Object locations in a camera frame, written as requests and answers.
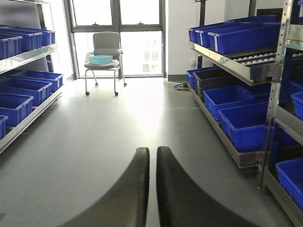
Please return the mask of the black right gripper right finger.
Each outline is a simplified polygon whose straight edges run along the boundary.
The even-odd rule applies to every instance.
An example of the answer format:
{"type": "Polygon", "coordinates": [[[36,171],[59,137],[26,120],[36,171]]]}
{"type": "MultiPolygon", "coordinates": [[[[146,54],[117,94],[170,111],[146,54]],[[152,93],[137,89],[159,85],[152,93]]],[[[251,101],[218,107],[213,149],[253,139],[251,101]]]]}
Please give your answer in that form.
{"type": "Polygon", "coordinates": [[[156,192],[162,227],[252,227],[186,173],[169,147],[157,148],[156,192]]]}

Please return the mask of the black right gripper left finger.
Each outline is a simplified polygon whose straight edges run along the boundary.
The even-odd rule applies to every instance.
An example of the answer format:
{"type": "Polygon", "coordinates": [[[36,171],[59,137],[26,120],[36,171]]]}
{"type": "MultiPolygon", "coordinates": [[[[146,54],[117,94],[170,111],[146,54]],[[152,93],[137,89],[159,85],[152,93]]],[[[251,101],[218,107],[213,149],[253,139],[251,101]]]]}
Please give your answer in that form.
{"type": "Polygon", "coordinates": [[[137,148],[116,183],[92,206],[63,227],[144,227],[150,180],[150,152],[137,148]]]}

